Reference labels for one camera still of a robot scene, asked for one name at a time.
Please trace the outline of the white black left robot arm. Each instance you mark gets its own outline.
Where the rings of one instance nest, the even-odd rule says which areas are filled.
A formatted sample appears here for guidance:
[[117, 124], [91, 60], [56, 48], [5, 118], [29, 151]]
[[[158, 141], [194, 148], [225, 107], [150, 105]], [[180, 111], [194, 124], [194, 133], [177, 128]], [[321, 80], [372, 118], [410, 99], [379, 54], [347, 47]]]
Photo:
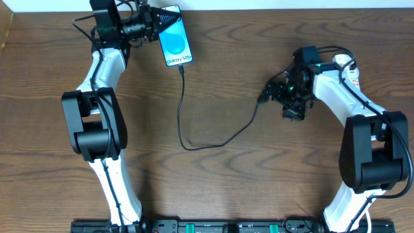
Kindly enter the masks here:
[[106, 221], [76, 220], [71, 232], [153, 232], [142, 215], [125, 161], [127, 128], [115, 90], [132, 47], [156, 41], [182, 19], [176, 6], [157, 8], [147, 1], [126, 1], [131, 15], [121, 18], [122, 1], [91, 1], [96, 25], [85, 36], [93, 63], [82, 84], [63, 93], [61, 102], [72, 149], [98, 176], [111, 217]]

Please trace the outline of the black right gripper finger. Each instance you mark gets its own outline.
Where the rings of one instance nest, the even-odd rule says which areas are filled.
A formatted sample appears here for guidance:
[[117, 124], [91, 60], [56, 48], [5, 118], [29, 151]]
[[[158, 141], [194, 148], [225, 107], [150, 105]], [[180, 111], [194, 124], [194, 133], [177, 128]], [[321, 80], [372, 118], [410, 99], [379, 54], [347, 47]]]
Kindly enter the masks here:
[[265, 104], [269, 101], [273, 101], [274, 97], [274, 82], [268, 81], [262, 89], [261, 94], [257, 98], [258, 104]]
[[283, 107], [282, 117], [285, 120], [302, 121], [305, 119], [305, 112], [306, 109], [303, 107], [300, 107], [298, 109], [289, 109], [287, 107]]

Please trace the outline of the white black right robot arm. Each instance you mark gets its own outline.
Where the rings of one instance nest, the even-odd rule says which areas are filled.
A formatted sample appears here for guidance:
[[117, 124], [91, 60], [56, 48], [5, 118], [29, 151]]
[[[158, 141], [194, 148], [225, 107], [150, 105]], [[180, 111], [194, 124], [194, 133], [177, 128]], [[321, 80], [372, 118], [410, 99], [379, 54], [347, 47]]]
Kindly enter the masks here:
[[285, 81], [271, 77], [257, 98], [259, 104], [282, 105], [283, 118], [302, 121], [317, 100], [341, 122], [339, 155], [342, 184], [311, 232], [383, 232], [383, 223], [369, 218], [378, 199], [404, 196], [413, 184], [408, 120], [400, 111], [387, 111], [361, 91], [354, 54], [344, 47], [301, 47], [283, 71]]

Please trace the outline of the blue samsung galaxy phone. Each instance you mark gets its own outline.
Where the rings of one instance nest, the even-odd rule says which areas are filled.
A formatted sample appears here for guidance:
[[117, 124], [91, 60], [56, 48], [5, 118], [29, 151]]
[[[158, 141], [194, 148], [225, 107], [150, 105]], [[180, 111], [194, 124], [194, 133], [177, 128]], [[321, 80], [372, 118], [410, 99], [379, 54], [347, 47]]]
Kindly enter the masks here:
[[193, 61], [183, 19], [160, 33], [159, 40], [168, 67]]

